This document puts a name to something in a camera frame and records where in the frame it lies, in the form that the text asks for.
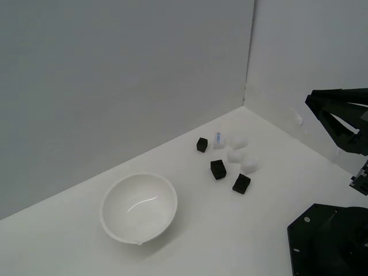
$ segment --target white wall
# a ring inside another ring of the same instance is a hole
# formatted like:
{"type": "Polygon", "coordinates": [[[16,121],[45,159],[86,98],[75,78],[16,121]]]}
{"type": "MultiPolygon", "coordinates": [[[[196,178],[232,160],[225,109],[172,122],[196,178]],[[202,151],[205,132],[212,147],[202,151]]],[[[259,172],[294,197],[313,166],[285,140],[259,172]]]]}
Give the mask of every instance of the white wall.
{"type": "Polygon", "coordinates": [[[368,1],[257,0],[254,17],[244,104],[357,173],[366,158],[339,152],[304,101],[313,89],[368,87],[368,1]]]}
{"type": "Polygon", "coordinates": [[[1,1],[0,219],[240,106],[253,5],[1,1]]]}

